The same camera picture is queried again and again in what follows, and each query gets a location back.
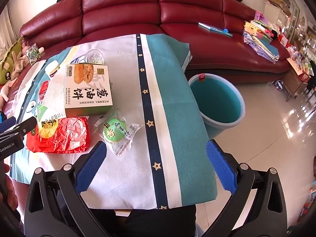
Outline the red crinkled snack bag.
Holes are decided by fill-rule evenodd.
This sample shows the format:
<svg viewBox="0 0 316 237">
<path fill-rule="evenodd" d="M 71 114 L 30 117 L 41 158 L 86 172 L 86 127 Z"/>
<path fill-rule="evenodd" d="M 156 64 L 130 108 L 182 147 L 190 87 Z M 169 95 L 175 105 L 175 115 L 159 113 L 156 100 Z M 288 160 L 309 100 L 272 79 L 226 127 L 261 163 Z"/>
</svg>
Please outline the red crinkled snack bag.
<svg viewBox="0 0 316 237">
<path fill-rule="evenodd" d="M 81 153 L 88 149 L 89 144 L 90 133 L 85 117 L 39 122 L 26 138 L 27 149 L 31 152 Z"/>
</svg>

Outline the green pastry clear wrapper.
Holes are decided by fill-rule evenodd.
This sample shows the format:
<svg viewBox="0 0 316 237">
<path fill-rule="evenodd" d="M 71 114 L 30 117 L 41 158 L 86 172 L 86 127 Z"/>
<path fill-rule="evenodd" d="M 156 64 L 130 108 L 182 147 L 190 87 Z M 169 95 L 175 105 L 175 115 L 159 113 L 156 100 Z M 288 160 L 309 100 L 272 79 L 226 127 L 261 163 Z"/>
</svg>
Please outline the green pastry clear wrapper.
<svg viewBox="0 0 316 237">
<path fill-rule="evenodd" d="M 94 133 L 98 132 L 107 148 L 119 159 L 131 149 L 136 133 L 142 124 L 127 121 L 119 108 L 111 109 L 99 117 L 94 124 Z"/>
</svg>

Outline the white supplement jar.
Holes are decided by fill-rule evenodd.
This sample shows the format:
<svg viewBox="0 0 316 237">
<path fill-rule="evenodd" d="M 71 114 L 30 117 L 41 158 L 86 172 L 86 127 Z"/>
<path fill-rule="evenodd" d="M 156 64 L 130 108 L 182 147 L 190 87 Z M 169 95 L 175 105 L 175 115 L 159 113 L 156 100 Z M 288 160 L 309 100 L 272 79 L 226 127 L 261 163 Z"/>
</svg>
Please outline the white supplement jar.
<svg viewBox="0 0 316 237">
<path fill-rule="evenodd" d="M 52 79 L 59 69 L 59 62 L 57 60 L 53 60 L 46 66 L 45 73 L 50 79 Z"/>
</svg>

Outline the green scallion pancake box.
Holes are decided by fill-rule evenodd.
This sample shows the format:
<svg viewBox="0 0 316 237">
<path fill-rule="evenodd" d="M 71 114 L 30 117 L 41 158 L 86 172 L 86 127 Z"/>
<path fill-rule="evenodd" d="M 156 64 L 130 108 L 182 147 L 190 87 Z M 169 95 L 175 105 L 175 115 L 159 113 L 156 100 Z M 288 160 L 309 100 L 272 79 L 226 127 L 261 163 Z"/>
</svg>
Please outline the green scallion pancake box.
<svg viewBox="0 0 316 237">
<path fill-rule="evenodd" d="M 65 75 L 66 117 L 103 115 L 113 106 L 108 67 L 69 64 Z"/>
</svg>

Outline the clear plastic water bottle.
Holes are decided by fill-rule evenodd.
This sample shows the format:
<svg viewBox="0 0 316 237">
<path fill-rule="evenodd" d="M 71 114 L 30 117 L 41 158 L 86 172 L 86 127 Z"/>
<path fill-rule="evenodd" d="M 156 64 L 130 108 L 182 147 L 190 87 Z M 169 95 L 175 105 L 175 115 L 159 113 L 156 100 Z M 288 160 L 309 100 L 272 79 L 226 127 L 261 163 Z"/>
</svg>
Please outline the clear plastic water bottle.
<svg viewBox="0 0 316 237">
<path fill-rule="evenodd" d="M 85 62 L 90 64 L 103 65 L 102 53 L 97 49 L 92 49 L 85 54 Z"/>
</svg>

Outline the red soda can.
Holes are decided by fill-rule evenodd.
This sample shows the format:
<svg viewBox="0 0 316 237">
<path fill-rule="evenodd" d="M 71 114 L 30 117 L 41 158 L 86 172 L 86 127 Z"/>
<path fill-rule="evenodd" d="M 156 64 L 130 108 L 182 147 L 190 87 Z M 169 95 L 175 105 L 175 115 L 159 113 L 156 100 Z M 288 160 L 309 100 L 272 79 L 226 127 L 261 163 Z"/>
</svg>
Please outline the red soda can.
<svg viewBox="0 0 316 237">
<path fill-rule="evenodd" d="M 42 101 L 44 99 L 44 96 L 47 92 L 48 86 L 49 86 L 50 80 L 44 81 L 41 85 L 41 88 L 39 90 L 39 105 L 42 104 Z"/>
</svg>

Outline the teal plastic trash bucket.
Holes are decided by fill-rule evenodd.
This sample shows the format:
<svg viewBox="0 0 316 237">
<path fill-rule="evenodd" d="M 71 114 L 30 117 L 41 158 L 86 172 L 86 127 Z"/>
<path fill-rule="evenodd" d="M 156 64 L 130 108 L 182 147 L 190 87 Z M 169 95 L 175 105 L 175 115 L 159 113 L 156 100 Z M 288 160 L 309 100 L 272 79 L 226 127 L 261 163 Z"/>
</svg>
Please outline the teal plastic trash bucket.
<svg viewBox="0 0 316 237">
<path fill-rule="evenodd" d="M 246 107 L 239 90 L 228 80 L 204 73 L 204 82 L 198 74 L 189 79 L 189 86 L 198 104 L 210 139 L 237 126 L 245 116 Z"/>
</svg>

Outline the beige plush rabbit toy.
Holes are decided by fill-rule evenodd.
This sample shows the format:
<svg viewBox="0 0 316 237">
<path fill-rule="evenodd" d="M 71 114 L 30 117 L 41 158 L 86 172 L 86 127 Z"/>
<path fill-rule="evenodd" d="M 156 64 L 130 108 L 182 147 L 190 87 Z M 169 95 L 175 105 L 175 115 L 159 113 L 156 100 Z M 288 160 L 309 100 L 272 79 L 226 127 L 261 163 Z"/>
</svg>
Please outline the beige plush rabbit toy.
<svg viewBox="0 0 316 237">
<path fill-rule="evenodd" d="M 26 50 L 28 48 L 29 48 L 29 46 L 22 43 L 22 50 L 20 53 L 18 53 L 17 56 L 16 56 L 14 51 L 12 52 L 12 57 L 13 57 L 13 61 L 14 61 L 14 65 L 13 65 L 14 70 L 12 72 L 11 79 L 8 80 L 8 82 L 6 84 L 1 85 L 1 97 L 0 97 L 1 111 L 3 111 L 3 106 L 9 100 L 8 93 L 9 93 L 10 88 L 16 82 L 18 76 L 23 71 L 23 69 L 25 67 L 27 67 L 28 65 L 30 65 L 30 63 L 26 57 Z M 39 50 L 40 50 L 40 53 L 42 56 L 42 54 L 44 53 L 44 47 L 40 47 Z"/>
</svg>

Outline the glittery candy packet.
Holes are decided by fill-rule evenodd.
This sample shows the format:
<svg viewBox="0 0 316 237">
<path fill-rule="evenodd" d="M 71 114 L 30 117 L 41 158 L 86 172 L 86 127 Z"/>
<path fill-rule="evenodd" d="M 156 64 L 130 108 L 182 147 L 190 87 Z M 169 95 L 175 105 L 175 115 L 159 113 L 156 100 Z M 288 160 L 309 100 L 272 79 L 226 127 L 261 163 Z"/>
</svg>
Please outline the glittery candy packet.
<svg viewBox="0 0 316 237">
<path fill-rule="evenodd" d="M 34 65 L 36 62 L 41 60 L 41 53 L 36 43 L 29 46 L 26 50 L 26 57 L 31 65 Z"/>
</svg>

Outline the white teal star tablecloth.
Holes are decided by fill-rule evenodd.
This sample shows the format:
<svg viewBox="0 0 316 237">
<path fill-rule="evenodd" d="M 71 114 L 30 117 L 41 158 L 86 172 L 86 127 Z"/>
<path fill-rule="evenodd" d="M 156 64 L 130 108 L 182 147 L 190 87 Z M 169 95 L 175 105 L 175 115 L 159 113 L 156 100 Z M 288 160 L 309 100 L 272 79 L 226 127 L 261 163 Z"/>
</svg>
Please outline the white teal star tablecloth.
<svg viewBox="0 0 316 237">
<path fill-rule="evenodd" d="M 108 67 L 113 108 L 142 124 L 122 159 L 111 151 L 87 191 L 93 209 L 170 209 L 216 199 L 208 135 L 183 67 L 190 51 L 163 34 L 133 34 L 79 44 L 23 70 L 6 109 L 17 122 L 35 116 L 39 90 L 52 61 L 58 72 L 92 49 Z"/>
</svg>

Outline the red sticker on bucket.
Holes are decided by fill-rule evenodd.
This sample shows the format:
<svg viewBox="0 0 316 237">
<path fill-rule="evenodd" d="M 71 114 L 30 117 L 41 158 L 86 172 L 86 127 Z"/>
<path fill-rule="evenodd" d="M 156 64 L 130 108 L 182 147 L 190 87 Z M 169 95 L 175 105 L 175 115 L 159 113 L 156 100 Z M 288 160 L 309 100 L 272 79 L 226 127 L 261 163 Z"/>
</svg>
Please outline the red sticker on bucket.
<svg viewBox="0 0 316 237">
<path fill-rule="evenodd" d="M 204 73 L 198 74 L 198 82 L 204 82 L 206 75 Z"/>
</svg>

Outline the wooden side table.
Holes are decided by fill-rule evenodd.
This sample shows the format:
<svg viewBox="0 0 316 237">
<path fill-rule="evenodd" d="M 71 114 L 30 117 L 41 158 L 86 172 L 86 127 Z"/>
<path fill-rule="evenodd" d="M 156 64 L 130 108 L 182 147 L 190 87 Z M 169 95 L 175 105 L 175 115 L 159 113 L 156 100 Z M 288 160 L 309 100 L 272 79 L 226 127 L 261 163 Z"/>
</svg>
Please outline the wooden side table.
<svg viewBox="0 0 316 237">
<path fill-rule="evenodd" d="M 283 77 L 283 84 L 288 92 L 286 102 L 291 97 L 296 98 L 302 95 L 310 79 L 310 76 L 306 74 L 293 59 L 287 58 L 287 61 L 291 68 Z"/>
</svg>

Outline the teal book on sofa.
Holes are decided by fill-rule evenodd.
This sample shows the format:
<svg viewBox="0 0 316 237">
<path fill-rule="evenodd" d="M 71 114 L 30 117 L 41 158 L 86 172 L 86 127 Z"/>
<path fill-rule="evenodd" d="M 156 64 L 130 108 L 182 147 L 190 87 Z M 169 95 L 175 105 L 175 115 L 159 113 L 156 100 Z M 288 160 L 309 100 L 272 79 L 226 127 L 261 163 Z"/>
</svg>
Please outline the teal book on sofa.
<svg viewBox="0 0 316 237">
<path fill-rule="evenodd" d="M 198 23 L 198 25 L 202 28 L 209 30 L 209 31 L 216 32 L 216 33 L 228 36 L 228 37 L 232 37 L 232 34 L 229 33 L 229 31 L 227 29 L 219 29 L 219 28 L 216 28 L 214 26 L 206 25 L 204 23 Z"/>
</svg>

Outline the dark red leather sofa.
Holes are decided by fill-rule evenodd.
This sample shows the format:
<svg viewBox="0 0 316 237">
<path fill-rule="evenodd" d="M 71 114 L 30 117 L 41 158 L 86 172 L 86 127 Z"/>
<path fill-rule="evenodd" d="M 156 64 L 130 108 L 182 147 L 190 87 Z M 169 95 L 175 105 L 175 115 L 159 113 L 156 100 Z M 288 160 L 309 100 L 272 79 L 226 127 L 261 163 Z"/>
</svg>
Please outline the dark red leather sofa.
<svg viewBox="0 0 316 237">
<path fill-rule="evenodd" d="M 291 68 L 289 53 L 278 40 L 275 64 L 243 41 L 245 22 L 255 11 L 236 0 L 61 0 L 23 24 L 28 44 L 44 47 L 51 57 L 73 45 L 129 34 L 165 34 L 190 45 L 188 78 L 220 75 L 235 84 L 280 79 Z M 232 37 L 202 28 L 227 29 Z"/>
</svg>

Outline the cardboard box on shelf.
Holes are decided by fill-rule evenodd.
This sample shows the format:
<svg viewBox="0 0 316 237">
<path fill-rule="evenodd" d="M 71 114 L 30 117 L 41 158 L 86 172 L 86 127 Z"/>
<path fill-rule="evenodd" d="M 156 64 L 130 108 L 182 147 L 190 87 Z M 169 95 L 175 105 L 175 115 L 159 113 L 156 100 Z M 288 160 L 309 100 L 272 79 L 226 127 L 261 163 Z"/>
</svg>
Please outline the cardboard box on shelf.
<svg viewBox="0 0 316 237">
<path fill-rule="evenodd" d="M 273 5 L 280 8 L 288 17 L 291 17 L 291 12 L 288 6 L 285 4 L 284 0 L 267 0 Z"/>
</svg>

